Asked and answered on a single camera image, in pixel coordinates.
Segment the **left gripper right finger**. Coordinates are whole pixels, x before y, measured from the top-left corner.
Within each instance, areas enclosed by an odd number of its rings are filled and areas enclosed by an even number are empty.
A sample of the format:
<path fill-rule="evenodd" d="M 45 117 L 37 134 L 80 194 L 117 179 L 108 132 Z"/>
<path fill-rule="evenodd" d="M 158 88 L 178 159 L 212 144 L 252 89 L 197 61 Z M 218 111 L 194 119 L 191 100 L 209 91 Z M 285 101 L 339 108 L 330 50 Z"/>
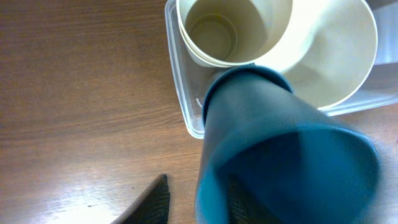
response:
<path fill-rule="evenodd" d="M 236 175 L 228 176 L 227 209 L 229 224 L 280 223 L 267 207 L 254 198 Z"/>

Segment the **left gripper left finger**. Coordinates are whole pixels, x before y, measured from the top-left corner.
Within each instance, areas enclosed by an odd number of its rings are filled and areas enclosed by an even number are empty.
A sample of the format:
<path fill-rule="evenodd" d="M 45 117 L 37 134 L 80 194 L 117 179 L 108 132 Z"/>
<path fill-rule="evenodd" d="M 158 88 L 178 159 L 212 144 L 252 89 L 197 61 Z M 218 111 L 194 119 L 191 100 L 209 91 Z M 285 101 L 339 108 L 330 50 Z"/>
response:
<path fill-rule="evenodd" d="M 170 191 L 166 174 L 160 174 L 112 224 L 168 224 Z"/>

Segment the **blue cup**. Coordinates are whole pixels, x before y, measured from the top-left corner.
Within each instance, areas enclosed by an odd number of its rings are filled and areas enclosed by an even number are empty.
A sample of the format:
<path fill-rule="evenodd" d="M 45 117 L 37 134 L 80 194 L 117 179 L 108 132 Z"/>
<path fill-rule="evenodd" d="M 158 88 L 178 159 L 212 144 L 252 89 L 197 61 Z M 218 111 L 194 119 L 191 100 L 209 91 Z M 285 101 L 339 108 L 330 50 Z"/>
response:
<path fill-rule="evenodd" d="M 255 65 L 215 75 L 195 197 L 198 223 L 228 223 L 228 176 L 280 223 L 353 223 L 380 178 L 373 143 L 297 98 L 277 72 Z"/>

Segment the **cream bowl back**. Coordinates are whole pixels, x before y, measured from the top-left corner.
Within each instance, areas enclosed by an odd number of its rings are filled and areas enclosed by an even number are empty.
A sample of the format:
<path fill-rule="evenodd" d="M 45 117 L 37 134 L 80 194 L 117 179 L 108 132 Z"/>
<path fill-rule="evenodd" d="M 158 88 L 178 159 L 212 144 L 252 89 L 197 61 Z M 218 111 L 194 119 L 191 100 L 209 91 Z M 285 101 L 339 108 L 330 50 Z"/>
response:
<path fill-rule="evenodd" d="M 294 93 L 327 110 L 367 79 L 377 52 L 377 26 L 363 0 L 255 1 L 269 51 L 255 60 L 283 74 Z"/>

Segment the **cream cup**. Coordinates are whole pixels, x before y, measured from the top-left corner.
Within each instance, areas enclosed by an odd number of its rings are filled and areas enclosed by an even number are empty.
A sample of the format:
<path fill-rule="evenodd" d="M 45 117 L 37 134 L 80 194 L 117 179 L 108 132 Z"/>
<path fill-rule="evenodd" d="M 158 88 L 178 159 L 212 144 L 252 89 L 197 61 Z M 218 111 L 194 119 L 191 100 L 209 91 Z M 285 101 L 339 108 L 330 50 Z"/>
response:
<path fill-rule="evenodd" d="M 183 42 L 188 50 L 189 56 L 192 58 L 192 60 L 202 66 L 202 67 L 208 67 L 208 68 L 230 68 L 230 66 L 227 65 L 220 65 L 217 63 L 209 62 L 203 58 L 200 57 L 198 53 L 196 53 L 193 49 L 193 47 L 189 44 L 188 39 L 186 37 L 186 32 L 184 31 L 183 25 L 178 24 L 178 28 L 181 34 L 181 38 L 183 39 Z"/>
<path fill-rule="evenodd" d="M 201 58 L 230 67 L 261 58 L 283 36 L 293 0 L 177 0 L 178 24 Z"/>

